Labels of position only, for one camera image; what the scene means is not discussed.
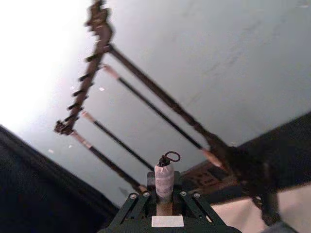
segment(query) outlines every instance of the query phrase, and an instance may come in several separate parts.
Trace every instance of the dark fabric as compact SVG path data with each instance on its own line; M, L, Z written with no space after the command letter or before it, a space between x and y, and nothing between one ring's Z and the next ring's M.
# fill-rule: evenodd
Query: dark fabric
M94 233L117 211L98 191L1 128L1 233Z
M239 146L269 161L278 188L311 181L311 112Z

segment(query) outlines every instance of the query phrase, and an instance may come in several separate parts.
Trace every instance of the white label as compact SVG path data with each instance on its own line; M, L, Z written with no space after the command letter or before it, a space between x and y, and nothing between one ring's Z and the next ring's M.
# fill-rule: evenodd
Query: white label
M184 227L182 216L152 216L151 227Z

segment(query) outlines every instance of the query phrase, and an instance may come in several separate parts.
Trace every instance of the metal screw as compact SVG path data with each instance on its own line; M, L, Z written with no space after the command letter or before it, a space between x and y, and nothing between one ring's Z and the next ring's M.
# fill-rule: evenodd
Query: metal screw
M132 194L132 195L130 196L131 199L135 199L136 197L137 197L136 194Z
M195 198L199 198L201 195L199 193L194 193L193 195Z

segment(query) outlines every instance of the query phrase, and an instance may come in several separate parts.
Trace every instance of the white wall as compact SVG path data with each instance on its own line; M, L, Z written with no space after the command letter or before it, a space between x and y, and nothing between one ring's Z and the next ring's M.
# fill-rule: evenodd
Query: white wall
M299 233L311 232L311 185L279 193L280 213L283 221ZM265 229L260 210L251 200L214 205L223 221L242 233L257 233Z

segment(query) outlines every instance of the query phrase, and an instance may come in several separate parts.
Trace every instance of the dark curtain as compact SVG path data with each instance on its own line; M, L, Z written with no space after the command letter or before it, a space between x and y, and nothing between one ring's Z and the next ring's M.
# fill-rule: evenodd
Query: dark curtain
M0 232L94 233L118 209L4 128L0 128Z

